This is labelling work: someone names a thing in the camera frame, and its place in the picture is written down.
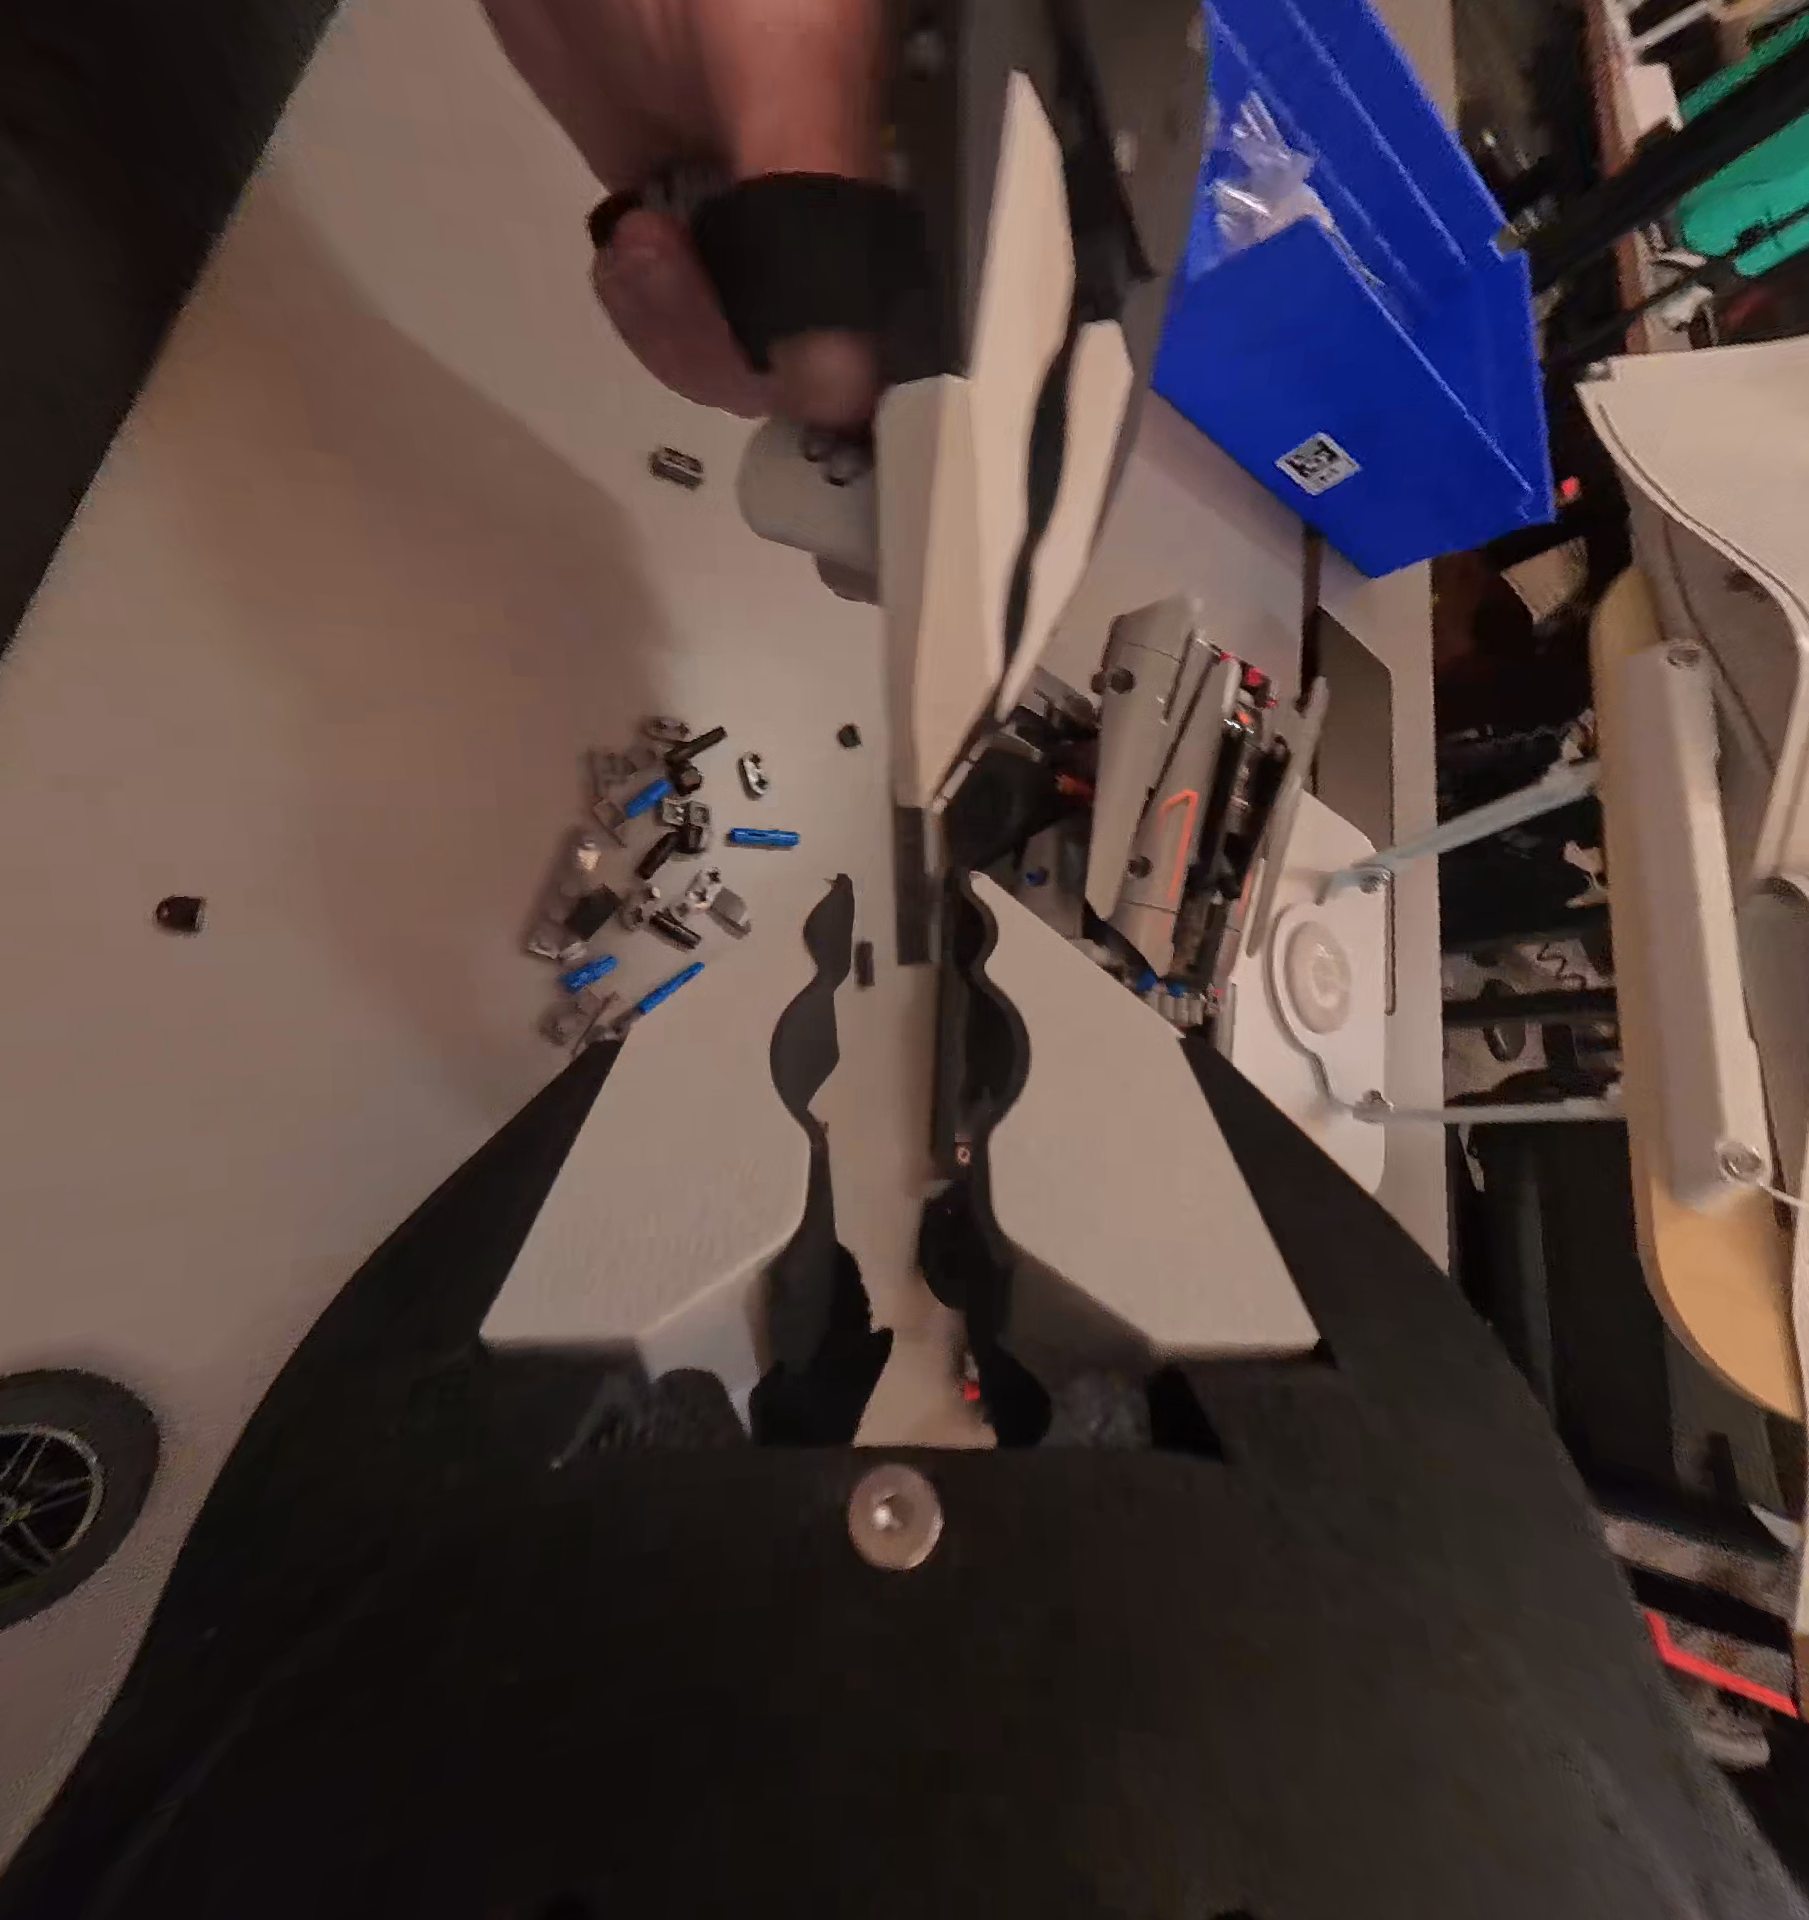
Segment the blue storage bin with tag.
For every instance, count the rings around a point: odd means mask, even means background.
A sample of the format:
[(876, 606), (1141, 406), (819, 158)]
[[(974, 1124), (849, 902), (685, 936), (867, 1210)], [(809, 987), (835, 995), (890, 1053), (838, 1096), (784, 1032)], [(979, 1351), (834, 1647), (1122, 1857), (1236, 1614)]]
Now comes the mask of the blue storage bin with tag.
[[(1531, 283), (1493, 193), (1361, 3), (1204, 5), (1204, 157), (1154, 389), (1372, 577), (1553, 514)], [(1248, 92), (1382, 278), (1317, 227), (1211, 252), (1212, 112)]]

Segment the grey lego car model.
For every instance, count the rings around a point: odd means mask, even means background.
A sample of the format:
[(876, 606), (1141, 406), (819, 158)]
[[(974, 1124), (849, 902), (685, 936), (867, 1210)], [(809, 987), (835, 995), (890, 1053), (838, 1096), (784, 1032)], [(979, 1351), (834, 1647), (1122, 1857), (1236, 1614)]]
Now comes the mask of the grey lego car model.
[(1119, 614), (1089, 692), (1036, 669), (968, 751), (941, 863), (997, 875), (1168, 1023), (1229, 1053), (1278, 920), (1329, 684), (1275, 679), (1171, 594)]

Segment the small clear plastic bag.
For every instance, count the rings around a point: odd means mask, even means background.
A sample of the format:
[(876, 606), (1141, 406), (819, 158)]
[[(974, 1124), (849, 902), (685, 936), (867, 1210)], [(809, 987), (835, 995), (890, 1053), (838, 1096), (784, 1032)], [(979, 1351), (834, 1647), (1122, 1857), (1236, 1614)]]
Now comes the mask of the small clear plastic bag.
[(1373, 292), (1383, 281), (1352, 245), (1312, 184), (1314, 157), (1294, 146), (1274, 108), (1248, 92), (1212, 112), (1203, 207), (1211, 252), (1240, 256), (1287, 227), (1317, 227), (1344, 264)]

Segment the lego instruction booklet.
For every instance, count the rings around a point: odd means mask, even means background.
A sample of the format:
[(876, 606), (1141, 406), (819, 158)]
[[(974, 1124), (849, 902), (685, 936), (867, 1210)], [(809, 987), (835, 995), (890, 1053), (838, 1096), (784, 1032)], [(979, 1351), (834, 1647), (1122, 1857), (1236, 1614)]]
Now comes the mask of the lego instruction booklet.
[(1628, 497), (1629, 569), (1668, 636), (1713, 661), (1739, 968), (1792, 1236), (1809, 1635), (1809, 336), (1625, 354), (1580, 399)]

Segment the small black lego wheel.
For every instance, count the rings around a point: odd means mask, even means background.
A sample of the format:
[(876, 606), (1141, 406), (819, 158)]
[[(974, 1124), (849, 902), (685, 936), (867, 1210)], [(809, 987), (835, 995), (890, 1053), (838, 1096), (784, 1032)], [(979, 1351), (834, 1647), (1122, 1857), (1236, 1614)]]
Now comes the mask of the small black lego wheel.
[(160, 1430), (121, 1382), (0, 1377), (0, 1635), (75, 1595), (137, 1524)]

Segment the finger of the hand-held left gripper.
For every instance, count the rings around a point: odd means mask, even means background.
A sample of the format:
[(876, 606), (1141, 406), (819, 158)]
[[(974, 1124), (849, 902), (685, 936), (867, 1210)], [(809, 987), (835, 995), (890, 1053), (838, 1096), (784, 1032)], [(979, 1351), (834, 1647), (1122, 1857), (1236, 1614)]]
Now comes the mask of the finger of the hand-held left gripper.
[(1008, 83), (964, 367), (881, 402), (891, 793), (904, 809), (935, 802), (1006, 669), (1037, 399), (1073, 300), (1060, 139), (1036, 86)]
[(1060, 475), (1030, 560), (1018, 637), (993, 698), (998, 721), (1017, 706), (1088, 569), (1131, 406), (1131, 382), (1124, 326), (1115, 318), (1084, 324), (1067, 367)]

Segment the person's left hand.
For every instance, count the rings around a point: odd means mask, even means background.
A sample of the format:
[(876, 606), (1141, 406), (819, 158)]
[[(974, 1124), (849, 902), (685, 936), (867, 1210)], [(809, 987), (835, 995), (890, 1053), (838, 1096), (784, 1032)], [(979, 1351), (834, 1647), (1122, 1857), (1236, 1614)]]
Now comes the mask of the person's left hand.
[[(884, 176), (887, 19), (867, 3), (485, 3), (495, 39), (613, 193), (678, 166), (734, 180)], [(664, 387), (739, 419), (862, 427), (881, 389), (853, 332), (799, 333), (755, 371), (693, 241), (634, 209), (596, 250), (593, 292)]]

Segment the long thin dark lego piece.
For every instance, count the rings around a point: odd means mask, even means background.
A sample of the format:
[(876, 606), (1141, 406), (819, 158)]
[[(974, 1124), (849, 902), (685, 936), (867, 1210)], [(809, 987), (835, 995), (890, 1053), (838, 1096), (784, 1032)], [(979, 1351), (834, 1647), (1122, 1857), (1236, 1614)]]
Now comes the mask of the long thin dark lego piece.
[(932, 974), (927, 1140), (943, 1183), (968, 1178), (988, 1100), (989, 1014), (982, 988), (988, 920), (964, 875), (938, 872), (923, 811), (891, 811), (895, 959)]

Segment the scattered blue pins grey pieces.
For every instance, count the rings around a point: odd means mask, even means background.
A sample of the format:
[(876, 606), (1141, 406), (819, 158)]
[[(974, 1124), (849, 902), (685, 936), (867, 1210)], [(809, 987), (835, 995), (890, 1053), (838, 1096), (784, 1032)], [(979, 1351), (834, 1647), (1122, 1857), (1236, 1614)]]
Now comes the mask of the scattered blue pins grey pieces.
[(619, 1042), (708, 972), (706, 946), (743, 942), (753, 908), (728, 863), (791, 852), (762, 817), (769, 768), (725, 768), (720, 726), (645, 712), (628, 742), (581, 757), (578, 815), (557, 832), (521, 951), (545, 974), (538, 1039), (568, 1060)]

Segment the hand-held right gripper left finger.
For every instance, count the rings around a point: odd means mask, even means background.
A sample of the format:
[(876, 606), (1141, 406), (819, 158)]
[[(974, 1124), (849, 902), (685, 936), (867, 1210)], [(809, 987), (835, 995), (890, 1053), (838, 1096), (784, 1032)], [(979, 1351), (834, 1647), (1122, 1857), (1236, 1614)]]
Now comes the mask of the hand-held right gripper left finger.
[(481, 1321), (494, 1352), (718, 1382), (749, 1428), (856, 1428), (887, 1359), (840, 1236), (830, 1130), (843, 874), (586, 1064), (607, 1073)]

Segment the white and wooden book stand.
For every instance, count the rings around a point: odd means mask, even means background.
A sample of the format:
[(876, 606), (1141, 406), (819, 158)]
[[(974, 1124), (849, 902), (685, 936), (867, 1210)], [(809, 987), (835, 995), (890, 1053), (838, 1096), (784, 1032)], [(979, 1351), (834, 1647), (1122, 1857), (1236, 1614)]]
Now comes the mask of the white and wooden book stand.
[[(1635, 568), (1603, 596), (1588, 647), (1597, 754), (1421, 838), (1376, 852), (1359, 836), (1344, 866), (1314, 854), (1283, 877), (1294, 819), (1317, 806), (1286, 779), (1228, 997), (1234, 1060), (1243, 1073), (1275, 1067), (1274, 1099), (1329, 1145), (1414, 1126), (1623, 1126), (1635, 1259), (1666, 1324), (1728, 1389), (1801, 1421), (1792, 1233), (1739, 968), (1713, 661), (1701, 641), (1668, 636)], [(1391, 982), (1395, 882), (1588, 796), (1603, 806), (1618, 1089), (1556, 1105), (1391, 1103), (1365, 1055), (1385, 1014), (1362, 1008), (1361, 990)]]

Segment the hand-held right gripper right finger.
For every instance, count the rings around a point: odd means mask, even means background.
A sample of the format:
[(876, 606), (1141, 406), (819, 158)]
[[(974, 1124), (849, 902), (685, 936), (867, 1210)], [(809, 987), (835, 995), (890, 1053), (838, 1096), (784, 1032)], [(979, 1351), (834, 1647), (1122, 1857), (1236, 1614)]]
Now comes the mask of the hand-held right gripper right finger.
[(948, 882), (919, 1268), (982, 1412), (1144, 1402), (1317, 1324), (1168, 1023), (1005, 887)]

